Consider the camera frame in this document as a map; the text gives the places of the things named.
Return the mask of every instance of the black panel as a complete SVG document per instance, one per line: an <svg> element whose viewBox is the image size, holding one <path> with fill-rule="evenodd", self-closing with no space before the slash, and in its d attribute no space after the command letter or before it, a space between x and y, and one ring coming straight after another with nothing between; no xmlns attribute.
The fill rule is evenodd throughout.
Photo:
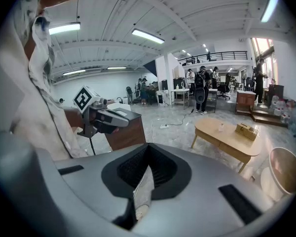
<svg viewBox="0 0 296 237"><path fill-rule="evenodd" d="M68 167L68 168L58 169L58 172L61 175L66 175L66 174L77 172L82 169L83 169L83 167L81 165L76 165L76 166L72 166L72 167Z"/></svg>
<svg viewBox="0 0 296 237"><path fill-rule="evenodd" d="M261 216L257 210L233 185L229 184L218 188L231 207L245 224Z"/></svg>
<svg viewBox="0 0 296 237"><path fill-rule="evenodd" d="M191 179L191 168L186 161L154 144L144 144L111 161L103 168L101 177L114 196L132 198L148 166L155 186L151 200L177 196Z"/></svg>
<svg viewBox="0 0 296 237"><path fill-rule="evenodd" d="M154 60L144 64L144 67L157 76L156 62Z"/></svg>

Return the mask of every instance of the white shirt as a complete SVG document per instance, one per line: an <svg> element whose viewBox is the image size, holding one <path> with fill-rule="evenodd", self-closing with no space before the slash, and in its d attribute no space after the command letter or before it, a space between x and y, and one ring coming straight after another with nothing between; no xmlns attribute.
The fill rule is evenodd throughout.
<svg viewBox="0 0 296 237"><path fill-rule="evenodd" d="M195 73L194 72L187 73L186 81L188 83L194 83L194 80L195 80Z"/></svg>
<svg viewBox="0 0 296 237"><path fill-rule="evenodd" d="M18 0L0 30L0 69L24 93L10 130L49 151L53 160L84 157L59 99L50 93L54 53L49 22L36 17L38 1ZM36 43L30 60L24 52L29 34Z"/></svg>
<svg viewBox="0 0 296 237"><path fill-rule="evenodd" d="M213 79L218 79L218 73L216 71L213 71Z"/></svg>

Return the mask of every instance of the wooden step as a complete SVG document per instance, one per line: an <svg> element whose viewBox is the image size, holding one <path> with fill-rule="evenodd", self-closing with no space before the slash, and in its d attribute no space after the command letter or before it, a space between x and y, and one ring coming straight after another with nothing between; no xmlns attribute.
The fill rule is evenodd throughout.
<svg viewBox="0 0 296 237"><path fill-rule="evenodd" d="M287 124L282 123L279 118L272 118L272 117L264 117L259 115L251 115L254 122L263 123L263 124L271 124L281 127L287 127Z"/></svg>
<svg viewBox="0 0 296 237"><path fill-rule="evenodd" d="M269 112L266 111L261 111L261 110L254 110L252 111L253 115L257 115L257 116L264 116L264 117L270 117L270 118L275 118L275 119L280 119L281 116L276 116L274 114L270 114Z"/></svg>

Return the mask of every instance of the black cable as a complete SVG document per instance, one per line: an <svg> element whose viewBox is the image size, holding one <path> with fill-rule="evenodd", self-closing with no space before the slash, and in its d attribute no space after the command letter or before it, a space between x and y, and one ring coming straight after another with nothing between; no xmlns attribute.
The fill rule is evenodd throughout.
<svg viewBox="0 0 296 237"><path fill-rule="evenodd" d="M89 138L89 140L90 140L90 144L91 144L91 148L92 148L93 154L96 155L95 152L94 152L94 148L93 148L93 144L92 144L91 138Z"/></svg>
<svg viewBox="0 0 296 237"><path fill-rule="evenodd" d="M182 125L182 124L183 124L183 120L186 118L186 116L192 114L193 112L194 112L194 109L192 109L192 111L191 111L190 113L186 113L186 114L184 115L184 118L182 119L181 124L169 124L169 125Z"/></svg>

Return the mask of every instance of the ceiling light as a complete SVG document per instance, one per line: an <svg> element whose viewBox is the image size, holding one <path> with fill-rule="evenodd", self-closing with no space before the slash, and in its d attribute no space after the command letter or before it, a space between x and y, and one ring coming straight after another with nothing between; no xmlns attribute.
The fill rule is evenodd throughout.
<svg viewBox="0 0 296 237"><path fill-rule="evenodd" d="M108 69L126 69L126 67L109 67Z"/></svg>
<svg viewBox="0 0 296 237"><path fill-rule="evenodd" d="M164 43L163 39L160 39L160 38L158 38L158 37L156 37L156 36L154 36L152 34L146 33L144 31L141 31L141 30L138 30L138 29L134 29L132 31L132 34L136 35L136 36L139 36L139 37L143 37L143 38L148 39L148 40L152 40L152 41L157 42L159 44Z"/></svg>
<svg viewBox="0 0 296 237"><path fill-rule="evenodd" d="M272 16L272 13L273 13L273 11L274 11L274 9L276 7L277 2L278 2L278 0L269 0L268 1L267 7L266 7L266 10L263 13L261 22L265 23L270 19L270 17Z"/></svg>
<svg viewBox="0 0 296 237"><path fill-rule="evenodd" d="M80 22L69 23L63 26L57 26L49 29L49 34L58 34L62 32L80 30Z"/></svg>
<svg viewBox="0 0 296 237"><path fill-rule="evenodd" d="M67 72L67 73L64 73L64 76L69 76L69 75L78 74L78 73L82 73L82 72L85 72L85 69Z"/></svg>

